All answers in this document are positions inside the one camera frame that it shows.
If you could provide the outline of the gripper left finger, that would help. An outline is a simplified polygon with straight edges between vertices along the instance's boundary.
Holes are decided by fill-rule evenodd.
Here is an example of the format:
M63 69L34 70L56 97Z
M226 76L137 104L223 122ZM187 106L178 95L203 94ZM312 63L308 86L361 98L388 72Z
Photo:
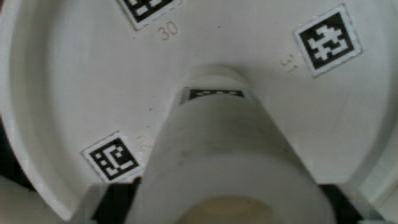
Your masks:
M141 183L137 177L129 183L93 185L68 224L127 224Z

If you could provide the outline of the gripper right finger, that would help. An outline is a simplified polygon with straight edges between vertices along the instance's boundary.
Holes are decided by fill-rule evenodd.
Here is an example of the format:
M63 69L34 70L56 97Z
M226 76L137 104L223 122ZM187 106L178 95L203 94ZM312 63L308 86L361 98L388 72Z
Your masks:
M381 214L372 206L354 201L336 184L320 184L320 189L331 202L336 224L361 224L365 221L381 220Z

